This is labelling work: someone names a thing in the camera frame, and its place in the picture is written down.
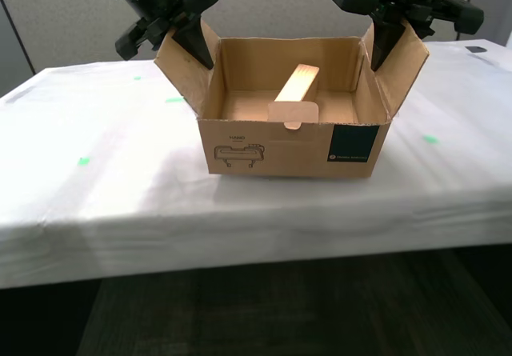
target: white table cover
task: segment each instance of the white table cover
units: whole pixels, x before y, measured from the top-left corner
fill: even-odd
[[[43,71],[0,100],[0,287],[512,242],[512,51],[428,47],[365,180],[209,175],[152,62]]]

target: green marker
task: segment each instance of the green marker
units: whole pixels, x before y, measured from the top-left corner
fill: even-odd
[[[429,136],[428,134],[423,136],[423,139],[426,142],[429,142],[430,144],[437,144],[439,142],[439,140],[437,138],[435,138],[434,136]]]
[[[87,164],[89,164],[89,162],[90,162],[89,158],[80,158],[80,160],[78,160],[78,165],[86,166]]]
[[[183,97],[181,98],[168,98],[166,100],[166,102],[182,102],[183,101]]]

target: printed label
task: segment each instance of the printed label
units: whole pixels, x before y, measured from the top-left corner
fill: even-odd
[[[334,126],[328,162],[368,162],[379,126]]]

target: wooden block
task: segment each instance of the wooden block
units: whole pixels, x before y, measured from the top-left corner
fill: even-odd
[[[320,68],[299,64],[275,99],[276,102],[312,102],[318,89]]]

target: open cardboard box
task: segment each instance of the open cardboard box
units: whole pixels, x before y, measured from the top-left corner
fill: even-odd
[[[377,72],[370,68],[373,27],[363,38],[294,40],[219,38],[202,28],[212,70],[169,34],[155,62],[198,115],[212,174],[371,176],[428,57],[409,24]],[[320,68],[318,90],[276,119],[274,100],[299,64]],[[301,123],[291,130],[285,122]]]

